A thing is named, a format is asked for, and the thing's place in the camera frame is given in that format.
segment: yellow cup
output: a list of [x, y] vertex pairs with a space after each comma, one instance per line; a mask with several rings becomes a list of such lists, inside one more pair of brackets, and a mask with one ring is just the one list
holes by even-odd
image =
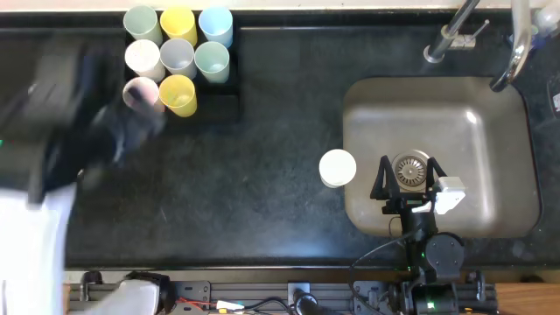
[[177, 116], [188, 117], [196, 111], [196, 93], [191, 79], [175, 74], [159, 85], [159, 100]]
[[189, 8], [171, 7], [161, 14], [159, 23], [170, 39], [186, 39], [193, 47], [196, 45], [196, 24]]

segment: white wall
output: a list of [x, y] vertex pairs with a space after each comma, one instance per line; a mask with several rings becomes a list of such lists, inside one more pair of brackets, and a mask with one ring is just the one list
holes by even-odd
[[[528, 0], [542, 7], [551, 0]], [[444, 9], [458, 8], [464, 0], [0, 0], [0, 11], [124, 11], [135, 4], [158, 9], [187, 5], [200, 10], [211, 5], [231, 9]], [[478, 8], [508, 8], [509, 0], [482, 0]]]

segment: sink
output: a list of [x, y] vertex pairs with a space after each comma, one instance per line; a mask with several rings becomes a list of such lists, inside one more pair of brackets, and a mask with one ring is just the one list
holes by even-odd
[[[490, 78], [372, 78], [344, 99], [344, 149], [357, 164], [345, 186], [345, 207], [362, 232], [389, 235], [391, 215], [369, 194], [382, 156], [403, 192], [425, 187], [425, 159], [434, 157], [458, 176], [465, 198], [445, 215], [440, 232], [462, 237], [518, 237], [539, 220], [541, 208], [525, 104], [513, 87], [490, 90]], [[401, 231], [399, 220], [392, 231]]]

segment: faucet handle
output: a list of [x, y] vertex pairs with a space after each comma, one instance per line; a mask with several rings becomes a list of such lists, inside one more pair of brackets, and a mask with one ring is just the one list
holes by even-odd
[[476, 37], [479, 36], [488, 25], [489, 20], [485, 20], [484, 24], [473, 35], [458, 35], [451, 43], [450, 49], [473, 49], [476, 46]]

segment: white cup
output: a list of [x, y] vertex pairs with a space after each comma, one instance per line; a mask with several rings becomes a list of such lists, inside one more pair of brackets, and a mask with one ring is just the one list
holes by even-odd
[[182, 74], [189, 79], [196, 76], [194, 48], [186, 39], [169, 39], [161, 46], [159, 54], [161, 63], [170, 73]]
[[160, 46], [164, 41], [158, 14], [149, 6], [139, 5], [124, 14], [124, 28], [134, 39], [148, 39]]
[[165, 77], [165, 68], [159, 60], [158, 46], [148, 40], [140, 39], [126, 49], [124, 61], [139, 76], [160, 82]]
[[234, 41], [234, 17], [226, 7], [204, 9], [199, 16], [199, 26], [209, 41], [229, 48]]
[[318, 163], [318, 172], [325, 186], [329, 188], [344, 186], [356, 175], [356, 161], [352, 154], [345, 150], [330, 150]]
[[134, 98], [127, 92], [131, 88], [137, 88], [142, 94], [143, 98], [154, 107], [156, 111], [165, 111], [165, 105], [159, 100], [159, 87], [156, 82], [146, 77], [137, 77], [128, 81], [122, 89], [122, 100], [124, 103], [135, 109], [136, 102]]
[[217, 42], [206, 42], [194, 53], [194, 63], [211, 83], [224, 83], [229, 78], [228, 49]]

